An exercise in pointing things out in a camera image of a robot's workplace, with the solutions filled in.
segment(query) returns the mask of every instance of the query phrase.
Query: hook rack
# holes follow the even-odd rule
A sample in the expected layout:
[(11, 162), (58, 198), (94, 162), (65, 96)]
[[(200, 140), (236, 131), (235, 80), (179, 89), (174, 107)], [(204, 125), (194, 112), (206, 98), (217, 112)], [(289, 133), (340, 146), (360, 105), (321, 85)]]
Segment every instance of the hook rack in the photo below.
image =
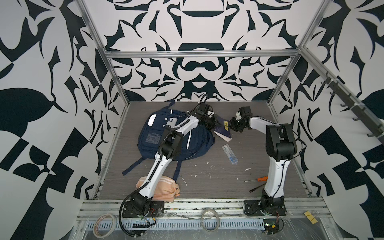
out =
[(356, 115), (352, 118), (354, 121), (361, 121), (371, 131), (367, 134), (368, 137), (377, 137), (377, 139), (384, 144), (384, 127), (381, 120), (370, 111), (367, 106), (360, 101), (340, 80), (330, 79), (324, 81), (325, 84), (333, 90), (331, 95), (337, 95), (344, 104), (342, 107), (349, 107), (349, 109)]
[(384, 126), (383, 122), (367, 108), (329, 69), (316, 58), (307, 48), (300, 47), (299, 54), (314, 68), (314, 70), (325, 79), (322, 85), (327, 84), (332, 89), (331, 95), (337, 95), (344, 104), (342, 107), (349, 109), (356, 115), (354, 121), (361, 121), (371, 133), (368, 137), (376, 137), (384, 145)]

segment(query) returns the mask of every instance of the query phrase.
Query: aluminum rail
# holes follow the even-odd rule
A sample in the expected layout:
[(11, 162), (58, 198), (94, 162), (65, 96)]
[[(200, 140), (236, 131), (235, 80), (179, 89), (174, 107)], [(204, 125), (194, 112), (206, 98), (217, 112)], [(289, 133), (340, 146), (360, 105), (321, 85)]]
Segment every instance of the aluminum rail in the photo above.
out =
[(107, 58), (196, 58), (296, 56), (297, 50), (196, 50), (196, 51), (105, 51)]

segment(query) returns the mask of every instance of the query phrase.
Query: pink pouch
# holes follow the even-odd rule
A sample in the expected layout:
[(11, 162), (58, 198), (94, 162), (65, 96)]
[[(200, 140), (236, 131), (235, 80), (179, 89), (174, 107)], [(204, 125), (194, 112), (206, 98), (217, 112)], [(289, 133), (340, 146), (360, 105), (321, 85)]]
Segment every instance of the pink pouch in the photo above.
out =
[[(136, 189), (144, 183), (146, 178), (147, 176), (139, 179), (136, 184)], [(156, 186), (152, 201), (173, 202), (175, 197), (178, 196), (180, 196), (180, 189), (175, 180), (166, 176), (161, 176), (159, 183)]]

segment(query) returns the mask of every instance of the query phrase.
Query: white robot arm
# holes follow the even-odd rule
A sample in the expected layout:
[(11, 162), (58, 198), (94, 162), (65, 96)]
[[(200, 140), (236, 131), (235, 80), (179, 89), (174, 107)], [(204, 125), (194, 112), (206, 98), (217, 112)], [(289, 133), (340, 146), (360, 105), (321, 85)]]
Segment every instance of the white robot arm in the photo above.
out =
[(269, 208), (270, 212), (280, 210), (284, 206), (286, 171), (293, 155), (297, 152), (292, 126), (274, 123), (260, 116), (252, 116), (250, 107), (240, 108), (229, 126), (234, 131), (243, 132), (243, 129), (247, 127), (266, 135), (265, 150), (269, 156), (270, 164), (268, 180), (263, 189), (259, 206), (261, 210)]
[[(199, 124), (199, 120), (195, 116), (189, 116), (187, 119), (185, 119), (183, 122), (181, 122), (179, 125), (175, 126), (173, 130), (178, 137), (174, 138), (174, 141), (178, 141), (176, 144), (181, 144), (182, 142), (182, 136), (185, 136), (189, 131), (197, 127)], [(174, 153), (172, 152), (168, 153), (167, 155), (164, 155), (164, 152), (161, 148), (159, 148), (159, 151), (155, 155), (155, 163), (153, 164), (151, 170), (149, 171), (149, 174), (142, 185), (148, 182), (148, 185), (146, 185), (143, 189), (139, 191), (140, 195), (143, 197), (146, 197), (147, 199), (151, 199), (153, 197), (153, 194), (155, 193), (155, 189), (157, 186), (157, 183), (159, 182), (161, 176), (163, 175), (165, 169), (169, 165), (169, 163), (173, 160)]]
[(131, 198), (130, 203), (133, 213), (144, 218), (149, 211), (151, 200), (161, 176), (169, 163), (176, 158), (181, 151), (184, 135), (197, 127), (199, 123), (204, 124), (208, 130), (211, 130), (216, 125), (216, 121), (214, 112), (210, 111), (210, 106), (205, 103), (199, 103), (197, 107), (190, 112), (190, 115), (189, 112), (187, 112), (187, 118), (179, 125), (174, 127), (166, 126), (155, 155), (155, 163), (149, 171), (148, 176), (137, 190), (127, 196), (123, 204), (127, 199)]

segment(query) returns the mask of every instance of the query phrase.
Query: navy backpack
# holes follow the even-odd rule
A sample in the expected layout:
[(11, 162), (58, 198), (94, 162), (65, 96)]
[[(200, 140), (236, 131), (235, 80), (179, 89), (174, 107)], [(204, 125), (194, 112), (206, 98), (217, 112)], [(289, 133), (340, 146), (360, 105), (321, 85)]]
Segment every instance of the navy backpack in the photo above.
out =
[[(185, 112), (169, 109), (175, 101), (159, 111), (152, 113), (145, 122), (137, 147), (139, 148), (141, 158), (122, 172), (123, 175), (129, 173), (134, 167), (139, 165), (145, 159), (155, 159), (159, 148), (160, 138), (165, 130), (165, 126), (174, 127), (187, 118)], [(215, 143), (212, 132), (207, 130), (204, 125), (199, 124), (184, 136), (181, 152), (173, 161), (177, 162), (177, 167), (173, 180), (179, 176), (181, 163), (183, 160), (189, 160), (203, 156), (209, 148)]]

